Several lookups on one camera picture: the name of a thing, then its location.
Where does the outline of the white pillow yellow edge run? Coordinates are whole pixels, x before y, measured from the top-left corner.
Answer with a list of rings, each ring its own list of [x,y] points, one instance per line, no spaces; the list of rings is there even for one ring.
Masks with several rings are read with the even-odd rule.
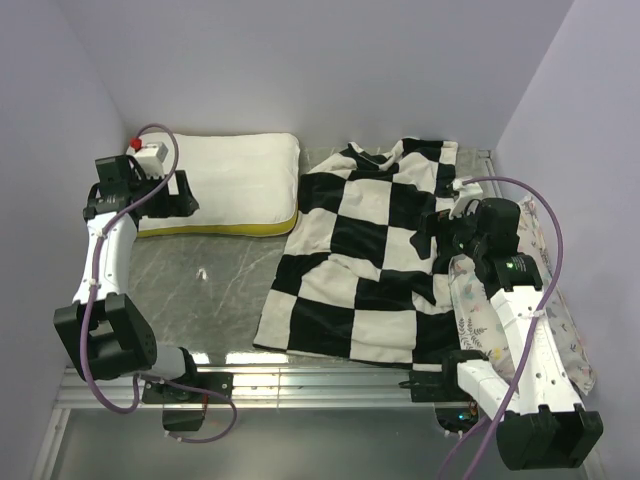
[[[176,136],[178,168],[199,209],[189,217],[144,218],[140,238],[177,234],[269,237],[297,221],[300,144],[290,133]]]

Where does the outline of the black white checkered pillowcase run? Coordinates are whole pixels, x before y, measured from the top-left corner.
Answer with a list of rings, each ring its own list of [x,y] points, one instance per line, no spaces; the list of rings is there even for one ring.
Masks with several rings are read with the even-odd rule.
[[[399,368],[457,350],[450,255],[420,229],[453,205],[457,154],[452,141],[350,143],[304,174],[254,346]]]

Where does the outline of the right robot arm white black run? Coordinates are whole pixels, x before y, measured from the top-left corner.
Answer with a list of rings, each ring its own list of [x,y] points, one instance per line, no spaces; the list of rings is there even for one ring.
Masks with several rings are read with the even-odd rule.
[[[420,240],[435,240],[441,255],[473,261],[516,368],[506,382],[486,354],[458,350],[444,357],[440,385],[451,399],[475,400],[491,418],[508,469],[578,468],[603,423],[598,412],[585,409],[562,364],[541,304],[551,289],[535,260],[518,249],[519,220],[518,204],[502,198],[474,199],[461,210],[420,217]]]

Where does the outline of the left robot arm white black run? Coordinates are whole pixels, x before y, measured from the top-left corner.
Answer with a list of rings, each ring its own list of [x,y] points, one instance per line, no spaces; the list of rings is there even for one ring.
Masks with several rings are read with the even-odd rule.
[[[55,330],[80,376],[162,377],[177,401],[192,401],[202,386],[193,359],[182,347],[157,343],[128,284],[141,219],[188,217],[199,204],[183,170],[174,173],[177,191],[170,193],[162,178],[144,171],[130,155],[102,158],[95,165],[99,180],[83,210],[89,238],[84,272],[71,304],[54,313]]]

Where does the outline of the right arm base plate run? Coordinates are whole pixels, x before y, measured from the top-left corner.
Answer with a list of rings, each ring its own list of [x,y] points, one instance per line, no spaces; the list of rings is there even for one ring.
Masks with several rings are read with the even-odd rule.
[[[398,384],[408,390],[413,403],[468,402],[471,396],[442,372],[410,371],[408,379]]]

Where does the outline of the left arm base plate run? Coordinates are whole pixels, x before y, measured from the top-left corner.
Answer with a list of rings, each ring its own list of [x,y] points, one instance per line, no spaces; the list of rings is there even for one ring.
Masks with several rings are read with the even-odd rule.
[[[223,395],[225,398],[232,396],[232,373],[228,372],[204,372],[199,373],[194,384],[195,388],[206,389]],[[207,397],[203,394],[191,391],[183,391],[172,386],[146,382],[142,393],[144,404],[221,404],[223,400]]]

